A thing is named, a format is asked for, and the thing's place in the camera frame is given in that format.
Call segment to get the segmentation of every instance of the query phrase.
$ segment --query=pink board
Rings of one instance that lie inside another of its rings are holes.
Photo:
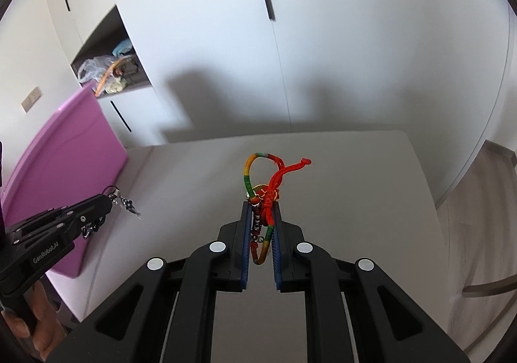
[[[16,164],[0,196],[5,226],[101,193],[127,158],[91,85],[84,86],[50,117]],[[72,278],[79,275],[87,241],[74,244],[52,268]]]

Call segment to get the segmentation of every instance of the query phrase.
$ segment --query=wooden floor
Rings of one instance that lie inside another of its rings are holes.
[[[438,208],[438,218],[449,250],[448,334],[472,363],[481,363],[505,331],[499,326],[501,335],[494,339],[491,330],[505,314],[515,314],[517,295],[465,298],[462,289],[517,273],[517,174],[510,158],[485,144]]]

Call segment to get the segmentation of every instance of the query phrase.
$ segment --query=wall switch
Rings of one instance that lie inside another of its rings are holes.
[[[43,95],[39,87],[35,87],[32,92],[29,93],[23,102],[22,108],[25,112],[29,112],[30,108],[36,103],[36,101]]]

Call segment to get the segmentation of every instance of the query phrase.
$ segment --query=human hand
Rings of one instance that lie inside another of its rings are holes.
[[[52,350],[65,339],[65,331],[56,318],[56,311],[48,301],[41,281],[37,281],[33,286],[30,308],[38,320],[32,335],[32,342],[34,348],[40,354],[40,358],[46,361]],[[29,328],[23,319],[7,311],[2,311],[2,316],[16,337],[30,337]]]

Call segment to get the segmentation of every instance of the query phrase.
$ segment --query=red cord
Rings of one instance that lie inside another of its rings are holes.
[[[259,245],[257,242],[250,243],[250,250],[251,250],[251,257],[254,261],[256,261],[259,258],[259,255],[257,254],[257,249],[259,248]]]
[[[280,157],[268,154],[267,158],[270,160],[273,160],[277,164],[278,170],[282,170],[285,168],[284,161],[282,159],[280,159]],[[250,204],[256,205],[256,204],[260,203],[260,198],[258,195],[255,195],[253,198],[250,198],[249,201],[250,201]]]
[[[269,184],[267,186],[266,195],[264,195],[264,200],[262,201],[262,213],[260,216],[266,220],[268,226],[273,226],[275,223],[275,220],[273,219],[273,199],[275,198],[275,191],[278,189],[280,184],[282,183],[282,177],[287,172],[292,172],[293,170],[299,170],[305,167],[306,165],[310,165],[311,161],[309,159],[301,159],[300,163],[296,163],[294,165],[290,165],[288,167],[280,168],[279,170],[275,172],[275,174],[271,177]]]

